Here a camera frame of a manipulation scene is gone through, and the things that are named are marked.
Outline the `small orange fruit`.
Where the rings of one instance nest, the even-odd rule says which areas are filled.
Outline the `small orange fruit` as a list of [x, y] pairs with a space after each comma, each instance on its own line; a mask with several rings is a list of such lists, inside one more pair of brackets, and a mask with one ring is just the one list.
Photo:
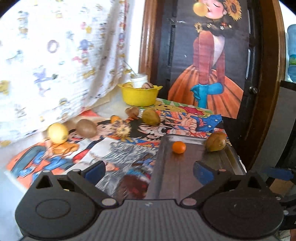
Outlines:
[[171, 150], [176, 154], [182, 154], [186, 151], [186, 144], [182, 141], [176, 141], [172, 144]]

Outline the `brown oval fruit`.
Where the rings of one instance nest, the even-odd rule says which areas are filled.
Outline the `brown oval fruit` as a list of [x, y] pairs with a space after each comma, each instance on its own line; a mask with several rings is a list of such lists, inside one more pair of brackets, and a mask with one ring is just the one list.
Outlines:
[[92, 138], [97, 135], [96, 124], [88, 119], [81, 119], [76, 124], [77, 133], [84, 138]]

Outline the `yellow lemon fruit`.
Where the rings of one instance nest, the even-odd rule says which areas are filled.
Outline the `yellow lemon fruit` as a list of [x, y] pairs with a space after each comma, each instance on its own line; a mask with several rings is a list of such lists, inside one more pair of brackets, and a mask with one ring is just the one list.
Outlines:
[[54, 144], [62, 144], [68, 139], [68, 129], [61, 123], [54, 123], [48, 127], [47, 136]]

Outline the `small brown round fruit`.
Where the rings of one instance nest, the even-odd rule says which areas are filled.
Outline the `small brown round fruit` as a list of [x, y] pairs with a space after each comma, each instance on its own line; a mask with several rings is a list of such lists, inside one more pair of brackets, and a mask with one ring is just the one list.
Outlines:
[[117, 115], [112, 115], [110, 117], [110, 123], [114, 123], [114, 122], [120, 121], [120, 120], [121, 120], [121, 118], [119, 116], [117, 116]]

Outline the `striped brown fruit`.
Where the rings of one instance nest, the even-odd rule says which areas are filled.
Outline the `striped brown fruit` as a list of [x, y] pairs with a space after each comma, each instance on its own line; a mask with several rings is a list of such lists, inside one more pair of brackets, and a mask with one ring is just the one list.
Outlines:
[[139, 108], [136, 106], [131, 106], [125, 109], [125, 113], [129, 118], [138, 119]]

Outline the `green-brown fruit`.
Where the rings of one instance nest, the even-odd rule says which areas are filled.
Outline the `green-brown fruit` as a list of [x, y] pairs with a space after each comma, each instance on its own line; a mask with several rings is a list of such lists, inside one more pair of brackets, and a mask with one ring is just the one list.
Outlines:
[[153, 109], [143, 111], [142, 121], [149, 126], [158, 126], [161, 122], [159, 115]]

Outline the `metal baking tray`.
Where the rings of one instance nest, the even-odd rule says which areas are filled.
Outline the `metal baking tray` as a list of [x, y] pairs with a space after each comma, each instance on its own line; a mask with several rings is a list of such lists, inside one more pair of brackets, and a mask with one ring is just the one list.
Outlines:
[[[184, 153], [176, 154], [171, 150], [176, 141], [186, 144]], [[203, 185], [193, 174], [195, 162], [204, 163], [214, 170], [226, 169], [235, 175], [246, 173], [235, 150], [229, 144], [221, 151], [207, 152], [205, 142], [205, 138], [163, 136], [145, 199], [175, 199], [180, 202], [201, 188]]]

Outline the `brown-green fruit on tray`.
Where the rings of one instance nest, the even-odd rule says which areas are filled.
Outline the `brown-green fruit on tray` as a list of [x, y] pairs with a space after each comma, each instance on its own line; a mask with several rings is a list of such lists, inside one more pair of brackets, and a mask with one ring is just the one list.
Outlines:
[[212, 133], [205, 142], [207, 152], [216, 152], [225, 148], [227, 135], [223, 132]]

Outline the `grey haired character poster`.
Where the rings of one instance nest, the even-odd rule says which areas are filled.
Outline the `grey haired character poster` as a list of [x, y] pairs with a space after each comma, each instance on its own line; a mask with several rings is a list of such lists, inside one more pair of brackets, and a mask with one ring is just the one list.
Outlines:
[[138, 145], [112, 138], [95, 144], [73, 167], [64, 172], [85, 170], [98, 161], [106, 167], [104, 177], [96, 187], [109, 196], [122, 201], [144, 199], [156, 164], [158, 147], [152, 143]]

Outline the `two boys cartoon poster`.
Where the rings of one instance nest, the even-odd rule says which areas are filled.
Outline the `two boys cartoon poster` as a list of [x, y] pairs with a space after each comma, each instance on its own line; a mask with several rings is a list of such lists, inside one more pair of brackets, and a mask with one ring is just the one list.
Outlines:
[[76, 131], [76, 124], [81, 119], [88, 119], [96, 124], [104, 119], [95, 112], [88, 110], [79, 116], [67, 121], [68, 139], [63, 144], [54, 144], [49, 138], [38, 142], [13, 157], [6, 166], [8, 173], [19, 181], [25, 188], [43, 170], [50, 170], [54, 174], [61, 174], [81, 161], [84, 156], [99, 142], [97, 135], [92, 138], [81, 137]]

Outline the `anime fighters poster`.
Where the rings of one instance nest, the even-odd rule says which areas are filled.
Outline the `anime fighters poster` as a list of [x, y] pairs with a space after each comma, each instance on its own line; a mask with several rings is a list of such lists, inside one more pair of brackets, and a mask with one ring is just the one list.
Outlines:
[[226, 133], [222, 116], [198, 111], [195, 113], [181, 113], [176, 111], [157, 110], [160, 117], [158, 126], [149, 126], [141, 118], [125, 120], [129, 124], [130, 132], [126, 138], [115, 135], [110, 120], [97, 123], [99, 139], [109, 137], [129, 144], [158, 147], [161, 138], [168, 134], [186, 137], [208, 138], [214, 132]]

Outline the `winnie pooh poster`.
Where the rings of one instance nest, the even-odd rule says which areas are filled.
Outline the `winnie pooh poster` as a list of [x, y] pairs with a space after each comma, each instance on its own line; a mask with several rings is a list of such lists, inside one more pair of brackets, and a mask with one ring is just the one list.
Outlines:
[[141, 109], [154, 109], [161, 111], [180, 112], [180, 113], [191, 113], [201, 117], [210, 116], [213, 113], [208, 109], [198, 108], [193, 105], [187, 105], [175, 101], [157, 98], [153, 105], [141, 107]]

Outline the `yellow plastic bowl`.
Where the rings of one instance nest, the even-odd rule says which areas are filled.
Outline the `yellow plastic bowl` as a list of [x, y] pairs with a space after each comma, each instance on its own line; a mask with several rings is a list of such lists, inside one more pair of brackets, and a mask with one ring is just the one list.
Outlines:
[[159, 91], [162, 86], [154, 85], [150, 89], [133, 88], [125, 84], [118, 84], [121, 89], [123, 101], [130, 106], [146, 107], [156, 102]]

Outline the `yellow fruit in bowl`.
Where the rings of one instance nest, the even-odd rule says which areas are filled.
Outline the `yellow fruit in bowl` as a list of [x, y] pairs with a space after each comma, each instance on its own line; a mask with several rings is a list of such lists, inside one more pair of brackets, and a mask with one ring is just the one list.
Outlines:
[[131, 87], [131, 88], [133, 88], [133, 84], [131, 82], [124, 83], [122, 86], [123, 87]]

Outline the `striped fruit in bowl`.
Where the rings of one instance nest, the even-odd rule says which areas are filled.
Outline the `striped fruit in bowl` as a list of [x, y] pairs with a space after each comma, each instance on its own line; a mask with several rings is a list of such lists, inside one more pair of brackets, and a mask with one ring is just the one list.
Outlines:
[[154, 85], [150, 82], [146, 82], [142, 85], [142, 89], [153, 89]]

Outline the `white glass jar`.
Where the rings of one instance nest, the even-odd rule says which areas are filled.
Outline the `white glass jar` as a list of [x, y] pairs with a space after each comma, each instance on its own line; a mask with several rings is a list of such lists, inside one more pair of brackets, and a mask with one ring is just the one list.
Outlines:
[[142, 88], [142, 86], [148, 82], [146, 74], [140, 73], [130, 77], [133, 88]]

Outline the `girl bubblegum poster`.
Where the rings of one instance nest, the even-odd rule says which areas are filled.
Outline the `girl bubblegum poster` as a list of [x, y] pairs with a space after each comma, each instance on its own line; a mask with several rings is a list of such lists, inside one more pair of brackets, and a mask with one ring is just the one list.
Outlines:
[[249, 47], [246, 1], [179, 1], [168, 100], [236, 118]]

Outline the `white cartoon print cloth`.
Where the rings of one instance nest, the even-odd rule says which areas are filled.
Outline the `white cartoon print cloth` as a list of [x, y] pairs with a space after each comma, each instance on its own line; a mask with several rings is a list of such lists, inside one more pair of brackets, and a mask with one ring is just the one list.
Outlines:
[[1, 1], [1, 146], [90, 108], [125, 69], [129, 1]]

